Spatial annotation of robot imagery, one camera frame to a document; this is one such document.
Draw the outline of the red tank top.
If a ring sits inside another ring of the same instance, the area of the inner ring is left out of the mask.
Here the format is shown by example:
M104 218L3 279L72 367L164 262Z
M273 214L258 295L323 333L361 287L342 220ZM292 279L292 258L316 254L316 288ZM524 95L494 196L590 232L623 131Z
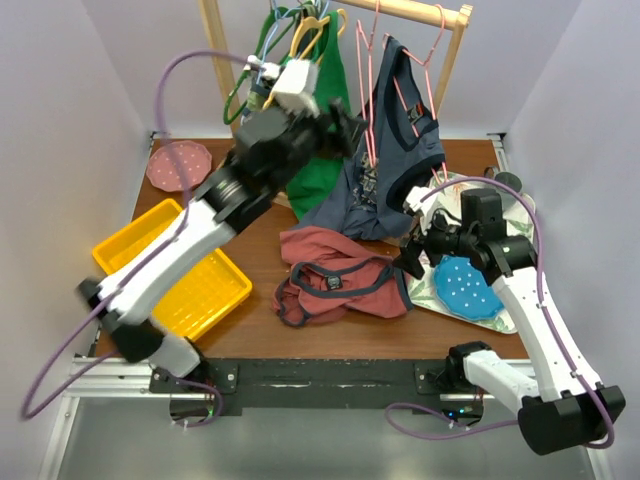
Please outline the red tank top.
M349 311L393 319L413 307L408 276L391 257L336 231L285 231L280 234L280 251L290 270L274 290L271 308L289 327L335 322Z

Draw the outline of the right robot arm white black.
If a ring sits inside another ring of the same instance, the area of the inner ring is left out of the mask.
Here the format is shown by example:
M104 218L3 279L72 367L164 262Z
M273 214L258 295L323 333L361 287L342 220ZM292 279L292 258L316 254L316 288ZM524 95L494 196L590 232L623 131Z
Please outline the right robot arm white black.
M529 448L547 455L575 446L607 449L626 406L617 386L605 385L572 339L553 302L542 267L540 241L511 235L499 194L509 187L489 180L462 192L461 219L448 225L433 206L436 189L412 188L403 205L417 224L403 240L395 266L419 277L431 266L465 258L483 276L514 321L531 361L528 377L481 341L450 349L442 381L459 393L491 394L516 417Z

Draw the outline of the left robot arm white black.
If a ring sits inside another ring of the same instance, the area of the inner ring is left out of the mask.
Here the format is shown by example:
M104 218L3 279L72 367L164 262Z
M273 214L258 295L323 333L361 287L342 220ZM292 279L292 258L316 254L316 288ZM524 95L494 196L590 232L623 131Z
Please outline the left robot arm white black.
M78 285L117 352L129 363L149 361L185 392L200 390L207 380L201 352L153 320L152 310L206 255L266 213L311 159L351 156L365 126L339 99L325 111L254 114L236 131L224 164L150 245L116 273Z

